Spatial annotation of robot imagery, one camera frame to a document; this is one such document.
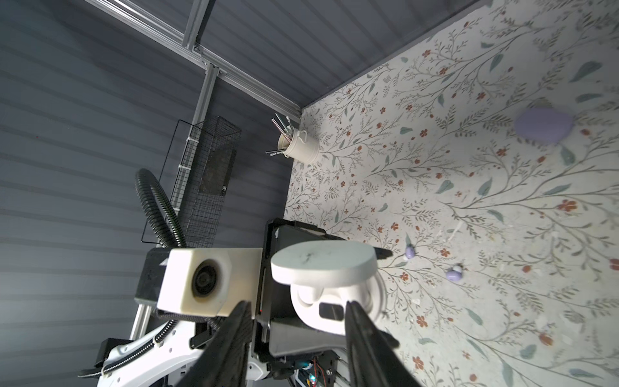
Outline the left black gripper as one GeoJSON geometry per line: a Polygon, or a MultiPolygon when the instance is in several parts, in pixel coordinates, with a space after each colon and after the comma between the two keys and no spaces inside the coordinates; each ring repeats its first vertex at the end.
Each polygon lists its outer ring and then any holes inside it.
{"type": "MultiPolygon", "coordinates": [[[[313,355],[346,347],[346,338],[315,330],[301,321],[292,303],[290,287],[272,279],[271,258],[275,253],[297,243],[315,240],[338,240],[337,236],[314,225],[272,219],[266,223],[256,301],[256,357],[262,361],[279,361],[287,356],[313,355]]],[[[393,256],[391,250],[374,248],[378,260],[393,256]]],[[[390,348],[400,342],[390,333],[379,331],[390,348]]]]}

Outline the lavender earbud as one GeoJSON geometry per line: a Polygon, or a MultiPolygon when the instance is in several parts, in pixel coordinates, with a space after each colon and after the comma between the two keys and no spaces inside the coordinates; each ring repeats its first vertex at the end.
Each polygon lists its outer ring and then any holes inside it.
{"type": "Polygon", "coordinates": [[[415,258],[415,256],[416,256],[416,251],[415,251],[414,246],[413,246],[413,245],[410,245],[410,244],[409,244],[409,245],[407,245],[407,246],[406,246],[406,249],[405,249],[405,252],[404,252],[404,258],[405,258],[407,261],[410,261],[410,260],[414,259],[414,258],[415,258]]]}
{"type": "Polygon", "coordinates": [[[450,282],[459,282],[463,279],[463,276],[464,267],[461,264],[456,264],[446,271],[446,279],[450,282]]]}

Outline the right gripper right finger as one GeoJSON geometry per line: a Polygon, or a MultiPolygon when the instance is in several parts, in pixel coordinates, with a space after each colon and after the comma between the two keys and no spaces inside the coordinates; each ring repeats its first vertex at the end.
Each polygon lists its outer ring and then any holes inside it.
{"type": "Polygon", "coordinates": [[[347,303],[344,322],[351,386],[421,385],[359,303],[347,303]]]}

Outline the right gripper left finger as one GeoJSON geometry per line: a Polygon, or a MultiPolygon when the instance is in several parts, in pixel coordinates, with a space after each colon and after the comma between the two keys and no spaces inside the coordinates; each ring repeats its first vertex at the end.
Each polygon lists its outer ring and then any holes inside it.
{"type": "Polygon", "coordinates": [[[251,334],[251,303],[241,301],[178,386],[245,386],[251,334]]]}

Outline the white earbud case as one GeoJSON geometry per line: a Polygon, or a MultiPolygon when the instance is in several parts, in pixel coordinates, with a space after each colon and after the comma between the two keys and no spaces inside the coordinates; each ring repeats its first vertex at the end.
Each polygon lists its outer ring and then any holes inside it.
{"type": "Polygon", "coordinates": [[[345,309],[359,303],[376,323],[386,312],[385,282],[376,248],[350,240],[315,240],[284,248],[271,259],[272,279],[290,288],[293,309],[304,324],[345,334],[345,309]]]}

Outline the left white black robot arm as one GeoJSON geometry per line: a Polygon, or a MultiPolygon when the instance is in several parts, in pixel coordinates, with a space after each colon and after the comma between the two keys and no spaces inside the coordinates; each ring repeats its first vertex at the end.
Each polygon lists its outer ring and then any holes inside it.
{"type": "Polygon", "coordinates": [[[352,386],[412,377],[399,343],[377,328],[387,294],[378,263],[390,250],[274,219],[260,248],[154,248],[135,294],[164,320],[134,341],[105,340],[91,377],[101,386],[243,386],[313,372],[352,386]]]}

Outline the lavender earbud case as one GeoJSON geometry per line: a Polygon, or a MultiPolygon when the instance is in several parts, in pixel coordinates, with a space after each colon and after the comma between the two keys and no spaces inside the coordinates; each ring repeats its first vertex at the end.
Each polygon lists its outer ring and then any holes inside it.
{"type": "Polygon", "coordinates": [[[515,119],[514,131],[525,140],[557,144],[570,134],[573,123],[570,114],[552,108],[534,108],[515,119]]]}

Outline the white pen holder cup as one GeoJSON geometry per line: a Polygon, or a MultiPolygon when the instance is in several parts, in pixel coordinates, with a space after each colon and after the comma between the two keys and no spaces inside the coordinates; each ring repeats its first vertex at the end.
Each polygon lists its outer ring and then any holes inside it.
{"type": "Polygon", "coordinates": [[[271,119],[280,132],[277,148],[266,151],[268,156],[282,155],[303,164],[314,164],[319,158],[319,142],[307,131],[297,129],[288,116],[276,113],[271,119]]]}

